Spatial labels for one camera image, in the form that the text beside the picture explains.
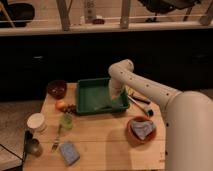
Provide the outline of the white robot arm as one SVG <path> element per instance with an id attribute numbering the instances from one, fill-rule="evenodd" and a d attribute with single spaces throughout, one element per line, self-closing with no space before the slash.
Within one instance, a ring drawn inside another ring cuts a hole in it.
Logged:
<path id="1" fill-rule="evenodd" d="M 165 171 L 213 171 L 213 100 L 197 91 L 180 91 L 133 73 L 125 59 L 112 64 L 109 92 L 125 85 L 148 97 L 166 115 Z"/>

